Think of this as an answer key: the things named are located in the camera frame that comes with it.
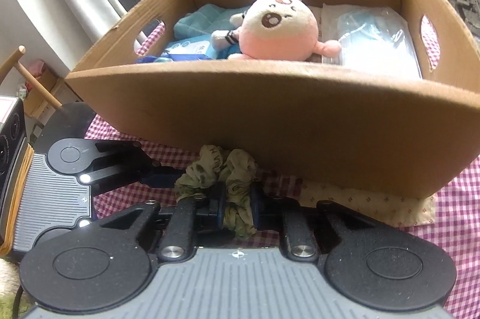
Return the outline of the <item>brown cardboard box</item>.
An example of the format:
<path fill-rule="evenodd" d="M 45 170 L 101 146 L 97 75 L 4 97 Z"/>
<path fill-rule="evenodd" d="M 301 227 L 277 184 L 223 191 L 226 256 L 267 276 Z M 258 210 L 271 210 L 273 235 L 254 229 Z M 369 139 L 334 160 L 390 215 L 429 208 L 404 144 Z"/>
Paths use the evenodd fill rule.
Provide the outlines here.
<path fill-rule="evenodd" d="M 183 150 L 241 148 L 264 168 L 342 187 L 422 198 L 479 155 L 479 47 L 447 0 L 304 0 L 396 10 L 419 80 L 286 61 L 137 63 L 133 44 L 149 21 L 166 25 L 151 47 L 159 54 L 182 16 L 254 1 L 142 0 L 67 83 L 123 133 Z"/>

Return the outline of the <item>green fabric scrunchie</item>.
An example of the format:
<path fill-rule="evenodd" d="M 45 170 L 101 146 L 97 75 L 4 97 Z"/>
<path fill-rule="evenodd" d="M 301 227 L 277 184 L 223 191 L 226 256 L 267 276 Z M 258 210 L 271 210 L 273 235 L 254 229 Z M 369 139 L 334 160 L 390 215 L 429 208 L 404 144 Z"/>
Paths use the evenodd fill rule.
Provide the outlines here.
<path fill-rule="evenodd" d="M 251 185 L 256 173 L 256 161 L 248 152 L 204 145 L 199 158 L 176 180 L 174 192 L 178 201 L 188 197 L 203 199 L 208 189 L 221 185 L 226 194 L 222 226 L 245 240 L 257 232 L 251 210 Z"/>

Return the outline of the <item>pink round plush toy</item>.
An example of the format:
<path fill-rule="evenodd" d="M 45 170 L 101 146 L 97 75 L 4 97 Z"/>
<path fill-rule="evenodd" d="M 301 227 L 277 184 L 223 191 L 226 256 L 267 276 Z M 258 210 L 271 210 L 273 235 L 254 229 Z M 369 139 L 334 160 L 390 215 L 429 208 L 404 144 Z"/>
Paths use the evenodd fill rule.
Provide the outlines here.
<path fill-rule="evenodd" d="M 317 19 L 302 0 L 256 0 L 230 23 L 235 29 L 211 34 L 215 50 L 238 45 L 230 59 L 306 61 L 312 55 L 336 58 L 342 49 L 339 41 L 320 41 Z"/>

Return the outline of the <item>teal towel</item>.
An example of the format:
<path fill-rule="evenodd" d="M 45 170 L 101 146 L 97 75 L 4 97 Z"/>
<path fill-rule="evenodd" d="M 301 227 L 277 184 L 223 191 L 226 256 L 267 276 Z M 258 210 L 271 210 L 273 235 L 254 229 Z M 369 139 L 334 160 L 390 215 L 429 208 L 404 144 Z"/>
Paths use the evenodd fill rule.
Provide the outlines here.
<path fill-rule="evenodd" d="M 242 14 L 249 7 L 229 9 L 206 4 L 179 19 L 173 26 L 176 40 L 210 35 L 216 30 L 233 30 L 239 27 Z"/>

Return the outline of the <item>clear bag blue masks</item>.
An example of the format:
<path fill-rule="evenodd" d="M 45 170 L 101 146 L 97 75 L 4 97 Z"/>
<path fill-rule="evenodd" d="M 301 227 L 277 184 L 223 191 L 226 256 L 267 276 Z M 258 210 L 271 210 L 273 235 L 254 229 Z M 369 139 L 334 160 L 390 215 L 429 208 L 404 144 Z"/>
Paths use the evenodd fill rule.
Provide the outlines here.
<path fill-rule="evenodd" d="M 322 58 L 371 76 L 415 80 L 422 70 L 407 21 L 392 8 L 327 5 L 321 12 L 321 37 L 342 46 L 336 58 Z"/>

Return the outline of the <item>pink checkered tablecloth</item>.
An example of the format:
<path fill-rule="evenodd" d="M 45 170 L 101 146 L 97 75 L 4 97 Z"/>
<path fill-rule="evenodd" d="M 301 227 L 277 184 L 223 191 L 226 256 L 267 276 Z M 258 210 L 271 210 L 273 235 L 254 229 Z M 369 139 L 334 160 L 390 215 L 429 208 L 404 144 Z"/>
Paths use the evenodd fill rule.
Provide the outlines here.
<path fill-rule="evenodd" d="M 427 55 L 437 64 L 440 48 L 436 30 L 430 20 L 423 16 L 421 37 Z M 85 139 L 136 140 L 143 150 L 161 164 L 186 168 L 198 156 L 195 153 L 120 133 L 97 115 L 87 129 Z M 357 211 L 367 210 L 367 215 L 400 227 L 445 250 L 455 261 L 456 285 L 450 294 L 446 309 L 454 318 L 479 318 L 479 156 L 459 176 L 449 182 L 436 196 L 427 200 L 407 200 L 391 195 L 365 190 L 342 189 L 326 184 L 315 184 L 295 176 L 282 176 L 277 172 L 257 169 L 257 180 L 264 184 L 267 193 L 274 196 L 307 199 L 314 204 L 319 199 L 335 200 Z M 175 204 L 171 189 L 151 189 L 142 184 L 126 187 L 99 195 L 94 207 L 99 218 L 110 216 L 143 202 L 155 199 L 167 207 Z M 278 234 L 273 231 L 257 232 L 248 240 L 240 239 L 233 245 L 262 247 L 278 245 Z"/>

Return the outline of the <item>blue face mask pack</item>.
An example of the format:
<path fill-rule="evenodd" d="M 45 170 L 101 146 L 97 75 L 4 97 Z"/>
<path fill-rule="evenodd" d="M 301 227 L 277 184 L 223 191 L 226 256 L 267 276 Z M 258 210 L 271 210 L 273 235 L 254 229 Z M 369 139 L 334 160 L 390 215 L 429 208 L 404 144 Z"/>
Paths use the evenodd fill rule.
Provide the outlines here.
<path fill-rule="evenodd" d="M 220 56 L 221 53 L 212 47 L 210 36 L 202 35 L 170 42 L 160 55 L 160 58 L 181 62 L 213 60 L 219 59 Z"/>

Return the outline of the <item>dark blue wipes pack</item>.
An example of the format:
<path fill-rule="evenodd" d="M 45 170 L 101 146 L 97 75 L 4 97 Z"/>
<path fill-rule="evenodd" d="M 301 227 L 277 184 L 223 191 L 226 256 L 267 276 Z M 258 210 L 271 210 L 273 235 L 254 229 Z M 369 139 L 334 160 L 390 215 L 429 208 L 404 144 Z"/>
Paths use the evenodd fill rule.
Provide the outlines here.
<path fill-rule="evenodd" d="M 145 55 L 136 59 L 137 64 L 151 64 L 151 63 L 168 63 L 172 62 L 173 59 L 169 56 L 154 56 L 154 55 Z"/>

